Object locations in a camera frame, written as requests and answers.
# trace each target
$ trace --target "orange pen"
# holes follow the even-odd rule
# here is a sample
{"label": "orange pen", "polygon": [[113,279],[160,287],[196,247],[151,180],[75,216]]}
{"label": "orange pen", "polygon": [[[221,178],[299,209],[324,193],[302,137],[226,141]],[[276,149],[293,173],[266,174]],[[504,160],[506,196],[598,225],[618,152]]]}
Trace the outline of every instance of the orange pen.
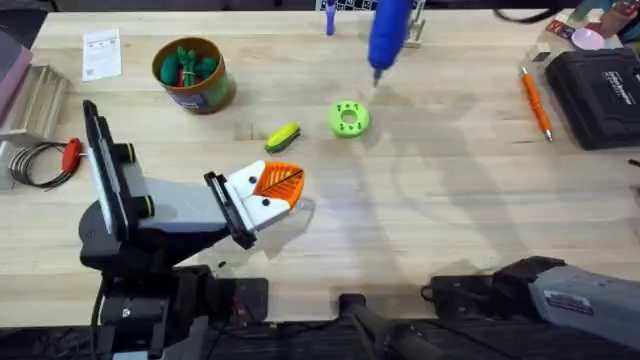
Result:
{"label": "orange pen", "polygon": [[551,136],[551,123],[549,123],[549,118],[542,108],[542,104],[540,103],[540,95],[538,95],[538,90],[536,90],[536,86],[533,84],[533,79],[531,79],[531,75],[529,75],[527,69],[525,69],[524,67],[522,68],[522,83],[524,84],[524,88],[527,89],[527,94],[529,95],[529,105],[531,105],[531,109],[533,110],[534,114],[536,114],[540,130],[542,130],[544,136],[547,137],[547,140],[549,140],[549,142],[552,142],[553,136]]}

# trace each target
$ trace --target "white paper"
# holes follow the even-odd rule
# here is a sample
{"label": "white paper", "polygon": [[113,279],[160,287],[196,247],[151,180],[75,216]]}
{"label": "white paper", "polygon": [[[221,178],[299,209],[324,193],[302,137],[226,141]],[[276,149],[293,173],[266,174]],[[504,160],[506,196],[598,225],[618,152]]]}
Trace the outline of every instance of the white paper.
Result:
{"label": "white paper", "polygon": [[82,42],[82,81],[118,76],[121,73],[120,31],[113,29],[84,34]]}

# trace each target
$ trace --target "black box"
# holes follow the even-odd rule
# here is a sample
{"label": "black box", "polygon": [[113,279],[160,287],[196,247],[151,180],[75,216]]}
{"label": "black box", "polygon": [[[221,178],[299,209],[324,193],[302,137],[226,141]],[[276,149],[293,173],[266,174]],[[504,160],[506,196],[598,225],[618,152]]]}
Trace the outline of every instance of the black box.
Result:
{"label": "black box", "polygon": [[545,74],[582,148],[640,145],[640,62],[633,50],[564,52]]}

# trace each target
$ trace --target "green plastic part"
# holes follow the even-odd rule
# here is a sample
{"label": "green plastic part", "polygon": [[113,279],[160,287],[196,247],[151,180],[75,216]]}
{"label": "green plastic part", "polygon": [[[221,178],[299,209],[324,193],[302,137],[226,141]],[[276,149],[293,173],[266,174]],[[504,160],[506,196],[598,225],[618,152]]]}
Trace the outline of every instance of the green plastic part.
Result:
{"label": "green plastic part", "polygon": [[182,46],[178,46],[178,59],[182,65],[182,86],[188,87],[196,84],[196,73],[194,67],[196,64],[196,53],[193,50],[184,51]]}
{"label": "green plastic part", "polygon": [[[345,115],[355,118],[352,123],[343,120]],[[369,127],[369,112],[362,104],[343,101],[331,107],[329,111],[329,127],[337,137],[354,138],[362,135]]]}
{"label": "green plastic part", "polygon": [[160,68],[160,81],[169,86],[178,84],[178,74],[180,73],[180,62],[176,55],[169,55],[162,62]]}
{"label": "green plastic part", "polygon": [[202,80],[208,79],[209,76],[213,75],[213,72],[216,71],[217,65],[216,59],[212,57],[202,58],[202,60],[196,64],[196,76]]}

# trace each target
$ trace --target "pen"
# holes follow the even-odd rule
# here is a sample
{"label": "pen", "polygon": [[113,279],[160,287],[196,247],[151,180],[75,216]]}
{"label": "pen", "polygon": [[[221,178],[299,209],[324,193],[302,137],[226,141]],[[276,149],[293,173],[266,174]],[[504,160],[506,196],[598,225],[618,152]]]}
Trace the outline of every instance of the pen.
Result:
{"label": "pen", "polygon": [[336,16],[336,0],[327,0],[325,5],[327,13],[327,36],[331,36],[336,32],[335,16]]}
{"label": "pen", "polygon": [[529,105],[531,105],[531,110],[536,114],[540,130],[544,133],[544,136],[549,140],[549,142],[553,142],[553,136],[551,135],[551,123],[549,123],[549,118],[542,108],[540,96],[538,95],[536,86],[533,84],[533,79],[531,79],[531,75],[529,75],[527,69],[524,67],[522,68],[522,83],[524,84],[524,88],[527,90]]}

